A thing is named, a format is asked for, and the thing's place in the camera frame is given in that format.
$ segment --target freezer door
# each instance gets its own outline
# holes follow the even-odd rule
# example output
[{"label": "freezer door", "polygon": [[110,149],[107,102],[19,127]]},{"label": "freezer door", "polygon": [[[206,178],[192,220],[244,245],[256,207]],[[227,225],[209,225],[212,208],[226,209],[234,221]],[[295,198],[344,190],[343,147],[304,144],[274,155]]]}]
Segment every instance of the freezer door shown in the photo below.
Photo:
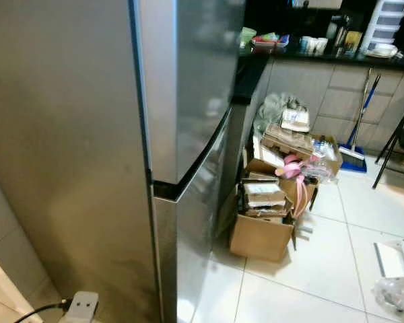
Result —
[{"label": "freezer door", "polygon": [[190,322],[197,307],[213,240],[226,127],[180,198],[154,199],[166,323]]},{"label": "freezer door", "polygon": [[244,1],[143,0],[138,12],[153,177],[176,184],[228,109]]}]

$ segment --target broom handle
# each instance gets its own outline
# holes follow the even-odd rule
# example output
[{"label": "broom handle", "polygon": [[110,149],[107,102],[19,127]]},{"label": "broom handle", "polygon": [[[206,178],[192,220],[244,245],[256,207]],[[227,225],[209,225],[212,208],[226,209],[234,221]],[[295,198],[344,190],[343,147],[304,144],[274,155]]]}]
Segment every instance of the broom handle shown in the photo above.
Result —
[{"label": "broom handle", "polygon": [[359,127],[360,127],[361,122],[362,122],[362,116],[364,115],[362,112],[364,111],[365,99],[366,99],[366,94],[368,92],[368,86],[370,85],[371,73],[372,73],[372,67],[368,69],[368,74],[367,74],[366,80],[365,80],[364,93],[363,93],[363,96],[362,96],[361,108],[360,108],[360,111],[359,111],[359,119],[358,119],[358,123],[356,125],[355,137],[353,138],[353,143],[351,144],[351,150],[352,151],[355,151],[356,139],[358,138]]}]

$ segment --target black countertop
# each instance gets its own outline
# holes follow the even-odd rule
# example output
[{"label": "black countertop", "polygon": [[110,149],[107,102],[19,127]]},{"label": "black countertop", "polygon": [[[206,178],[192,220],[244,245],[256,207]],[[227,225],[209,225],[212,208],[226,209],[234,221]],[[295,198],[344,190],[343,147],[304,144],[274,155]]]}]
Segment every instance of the black countertop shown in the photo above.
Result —
[{"label": "black countertop", "polygon": [[240,50],[241,57],[258,57],[268,56],[278,59],[287,59],[295,61],[312,61],[320,63],[332,63],[332,64],[344,64],[344,65],[356,65],[362,67],[375,67],[380,69],[392,69],[398,71],[404,71],[404,58],[398,59],[394,57],[392,59],[378,59],[375,57],[369,57],[361,52],[357,52],[354,55],[334,55],[329,52],[325,52],[322,55],[310,55],[305,52],[301,52],[297,46],[289,44],[284,48],[266,49],[266,48],[253,48],[247,46]]},{"label": "black countertop", "polygon": [[238,59],[231,103],[249,105],[269,55],[244,55]]}]

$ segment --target plate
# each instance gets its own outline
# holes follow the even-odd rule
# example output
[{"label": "plate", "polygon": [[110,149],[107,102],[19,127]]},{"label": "plate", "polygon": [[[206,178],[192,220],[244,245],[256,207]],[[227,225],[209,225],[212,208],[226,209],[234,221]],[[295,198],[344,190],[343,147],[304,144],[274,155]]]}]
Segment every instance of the plate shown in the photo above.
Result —
[{"label": "plate", "polygon": [[374,52],[373,50],[367,50],[365,52],[366,56],[370,56],[370,57],[376,57],[377,59],[391,59],[392,57],[394,57],[397,54],[397,50],[394,50],[393,52],[391,52],[388,55],[382,55],[382,54],[378,54],[377,52]]}]

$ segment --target broom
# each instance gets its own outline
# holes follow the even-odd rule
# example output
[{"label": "broom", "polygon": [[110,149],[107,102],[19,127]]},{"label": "broom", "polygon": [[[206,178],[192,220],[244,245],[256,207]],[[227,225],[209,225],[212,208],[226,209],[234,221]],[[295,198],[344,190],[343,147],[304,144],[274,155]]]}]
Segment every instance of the broom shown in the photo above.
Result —
[{"label": "broom", "polygon": [[370,83],[370,76],[371,76],[372,68],[368,70],[368,74],[365,81],[362,101],[361,101],[361,108],[359,111],[359,118],[358,122],[356,123],[356,131],[353,136],[353,141],[351,146],[350,145],[339,145],[339,151],[343,158],[343,163],[341,165],[341,169],[343,170],[351,170],[355,172],[364,172],[366,173],[366,163],[365,163],[365,155],[364,150],[360,147],[356,146],[356,139],[358,138],[359,127],[362,122],[362,117],[364,115],[364,109],[366,107],[366,94],[368,92],[368,86]]}]

